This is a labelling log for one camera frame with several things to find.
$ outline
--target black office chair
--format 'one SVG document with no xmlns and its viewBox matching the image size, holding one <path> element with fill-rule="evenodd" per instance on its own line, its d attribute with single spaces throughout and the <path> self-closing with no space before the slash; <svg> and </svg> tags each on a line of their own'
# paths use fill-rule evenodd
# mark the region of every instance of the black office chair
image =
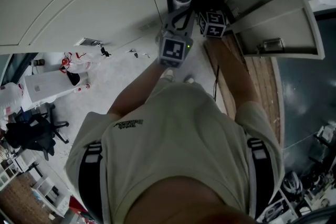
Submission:
<svg viewBox="0 0 336 224">
<path fill-rule="evenodd" d="M 61 125 L 54 125 L 52 116 L 54 108 L 55 106 L 52 105 L 48 113 L 32 114 L 29 120 L 22 117 L 23 120 L 19 121 L 19 117 L 17 116 L 15 119 L 19 122 L 8 123 L 6 125 L 8 131 L 4 135 L 8 144 L 13 148 L 21 147 L 23 150 L 42 151 L 45 159 L 48 161 L 48 153 L 51 156 L 55 153 L 54 146 L 56 142 L 53 139 L 55 135 L 65 144 L 69 143 L 69 141 L 64 140 L 57 131 L 59 128 L 69 126 L 69 123 L 65 122 Z M 47 120 L 48 114 L 50 115 L 50 122 Z"/>
</svg>

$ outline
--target white cabinet unit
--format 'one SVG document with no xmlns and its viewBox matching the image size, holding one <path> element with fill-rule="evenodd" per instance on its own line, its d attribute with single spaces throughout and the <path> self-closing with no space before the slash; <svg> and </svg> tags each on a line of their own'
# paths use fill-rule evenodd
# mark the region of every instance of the white cabinet unit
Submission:
<svg viewBox="0 0 336 224">
<path fill-rule="evenodd" d="M 21 107 L 23 111 L 28 111 L 44 103 L 52 103 L 56 98 L 73 92 L 87 78 L 87 73 L 81 73 L 79 82 L 73 85 L 67 74 L 59 70 L 24 76 L 19 81 L 23 89 Z"/>
<path fill-rule="evenodd" d="M 113 50 L 159 29 L 165 12 L 165 0 L 0 0 L 0 54 L 100 52 L 74 47 L 83 38 Z"/>
<path fill-rule="evenodd" d="M 53 191 L 54 183 L 49 177 L 42 177 L 31 188 L 34 195 L 57 215 L 64 217 L 69 209 L 69 196 Z"/>
<path fill-rule="evenodd" d="M 0 163 L 0 191 L 3 190 L 16 175 L 17 170 L 12 160 L 2 161 Z"/>
<path fill-rule="evenodd" d="M 222 0 L 222 5 L 244 55 L 324 57 L 307 0 Z M 167 0 L 0 0 L 0 54 L 100 52 L 74 46 L 83 38 L 111 52 L 159 30 L 167 10 Z"/>
<path fill-rule="evenodd" d="M 36 157 L 33 151 L 24 150 L 14 159 L 13 163 L 16 167 L 16 170 L 24 173 L 29 169 L 30 165 L 32 165 L 34 161 L 36 161 Z"/>
</svg>

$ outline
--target shoe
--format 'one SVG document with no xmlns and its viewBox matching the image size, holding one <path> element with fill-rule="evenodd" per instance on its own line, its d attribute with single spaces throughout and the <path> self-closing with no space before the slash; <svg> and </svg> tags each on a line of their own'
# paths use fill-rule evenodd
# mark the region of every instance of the shoe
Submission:
<svg viewBox="0 0 336 224">
<path fill-rule="evenodd" d="M 167 71 L 164 73 L 163 77 L 165 79 L 168 79 L 170 81 L 174 81 L 174 72 L 172 69 L 167 69 Z"/>
<path fill-rule="evenodd" d="M 183 80 L 184 83 L 193 84 L 195 82 L 193 75 L 188 75 Z"/>
</svg>

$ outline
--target beige t-shirt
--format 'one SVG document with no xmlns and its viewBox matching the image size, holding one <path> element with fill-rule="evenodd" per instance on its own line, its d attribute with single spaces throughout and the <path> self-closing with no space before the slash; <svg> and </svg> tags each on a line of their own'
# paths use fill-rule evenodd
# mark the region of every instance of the beige t-shirt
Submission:
<svg viewBox="0 0 336 224">
<path fill-rule="evenodd" d="M 260 104 L 243 104 L 233 121 L 200 85 L 160 80 L 146 104 L 121 119 L 89 113 L 71 149 L 66 172 L 76 188 L 80 150 L 101 139 L 114 223 L 124 222 L 142 192 L 172 176 L 197 179 L 224 203 L 248 213 L 244 130 L 265 142 L 278 188 L 284 171 L 281 150 Z"/>
</svg>

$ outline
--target red object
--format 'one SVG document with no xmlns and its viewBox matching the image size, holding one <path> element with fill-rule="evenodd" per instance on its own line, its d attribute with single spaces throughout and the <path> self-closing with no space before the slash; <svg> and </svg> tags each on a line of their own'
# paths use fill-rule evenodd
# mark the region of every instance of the red object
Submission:
<svg viewBox="0 0 336 224">
<path fill-rule="evenodd" d="M 63 66 L 67 66 L 68 64 L 69 64 L 69 59 L 68 58 L 62 59 L 62 65 Z"/>
<path fill-rule="evenodd" d="M 80 202 L 74 196 L 70 196 L 69 208 L 78 215 L 80 215 L 81 212 L 88 213 L 86 209 L 80 204 Z M 86 218 L 85 222 L 88 224 L 95 224 L 94 222 Z"/>
</svg>

